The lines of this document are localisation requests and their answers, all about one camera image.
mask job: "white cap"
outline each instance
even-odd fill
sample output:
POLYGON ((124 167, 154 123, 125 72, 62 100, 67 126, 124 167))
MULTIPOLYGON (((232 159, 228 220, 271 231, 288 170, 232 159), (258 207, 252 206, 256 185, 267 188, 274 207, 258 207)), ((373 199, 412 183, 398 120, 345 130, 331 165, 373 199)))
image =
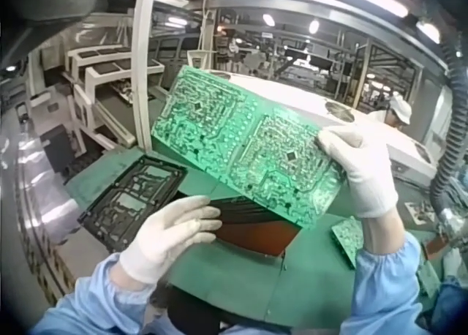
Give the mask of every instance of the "white cap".
POLYGON ((410 125, 411 106, 406 102, 401 95, 392 96, 390 99, 390 109, 392 109, 400 121, 406 125, 410 125))

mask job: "blue work uniform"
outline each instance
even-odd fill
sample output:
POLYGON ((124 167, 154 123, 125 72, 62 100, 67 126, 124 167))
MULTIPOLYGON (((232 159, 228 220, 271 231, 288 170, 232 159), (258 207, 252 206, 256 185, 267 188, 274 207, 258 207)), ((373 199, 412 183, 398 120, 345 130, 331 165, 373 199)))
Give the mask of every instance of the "blue work uniform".
MULTIPOLYGON (((75 291, 49 309, 32 334, 138 334, 154 287, 140 292, 119 290, 109 280, 113 254, 101 262, 93 275, 79 278, 75 291)), ((409 233, 403 247, 389 255, 358 253, 350 316, 342 323, 343 335, 427 335, 415 324, 422 306, 416 302, 419 285, 416 270, 420 245, 409 233)), ((167 317, 156 318, 143 333, 181 334, 167 317)), ((232 327, 223 334, 278 334, 262 329, 232 327)))

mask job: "factory worker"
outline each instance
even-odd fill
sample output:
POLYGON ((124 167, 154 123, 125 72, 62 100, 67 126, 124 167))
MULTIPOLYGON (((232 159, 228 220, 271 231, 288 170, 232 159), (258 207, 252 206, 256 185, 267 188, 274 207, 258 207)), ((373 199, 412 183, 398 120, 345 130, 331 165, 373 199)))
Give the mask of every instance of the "factory worker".
POLYGON ((387 110, 376 110, 367 116, 375 121, 385 123, 392 128, 410 125, 411 106, 401 95, 392 96, 387 110))
MULTIPOLYGON (((429 334, 415 324, 422 309, 416 302, 420 245, 405 232, 396 210, 398 195, 387 147, 369 133, 342 126, 319 134, 324 151, 347 171, 355 214, 363 225, 351 312, 341 334, 429 334)), ((188 197, 149 217, 126 250, 102 261, 92 276, 79 278, 74 293, 49 309, 31 333, 137 334, 161 275, 191 244, 214 240, 212 231, 221 222, 216 219, 219 211, 208 204, 206 197, 188 197)), ((194 277, 203 275, 194 271, 194 277)), ((165 316, 152 325, 156 335, 181 334, 165 316)), ((234 325, 221 334, 278 332, 234 325)))

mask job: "white glove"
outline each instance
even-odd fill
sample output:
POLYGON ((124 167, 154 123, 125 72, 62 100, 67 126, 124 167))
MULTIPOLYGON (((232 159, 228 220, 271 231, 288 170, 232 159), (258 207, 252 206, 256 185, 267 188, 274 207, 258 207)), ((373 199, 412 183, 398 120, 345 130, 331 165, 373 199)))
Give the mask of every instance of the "white glove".
POLYGON ((190 245, 212 242, 222 223, 219 209, 209 207, 209 197, 191 196, 176 200, 152 214, 135 240, 120 254, 123 270, 134 280, 156 284, 174 260, 190 245))
POLYGON ((385 141, 354 125, 326 127, 318 140, 347 171, 356 216, 378 218, 396 206, 398 194, 385 141))

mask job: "factory floor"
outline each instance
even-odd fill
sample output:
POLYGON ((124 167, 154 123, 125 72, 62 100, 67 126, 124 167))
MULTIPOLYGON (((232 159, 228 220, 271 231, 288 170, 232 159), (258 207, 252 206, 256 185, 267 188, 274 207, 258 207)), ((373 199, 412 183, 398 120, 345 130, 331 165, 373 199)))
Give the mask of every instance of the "factory floor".
POLYGON ((0 147, 8 147, 1 155, 1 313, 2 323, 15 319, 23 330, 32 327, 49 307, 36 278, 29 270, 20 242, 18 218, 15 205, 15 154, 18 147, 19 123, 15 109, 1 117, 0 147))

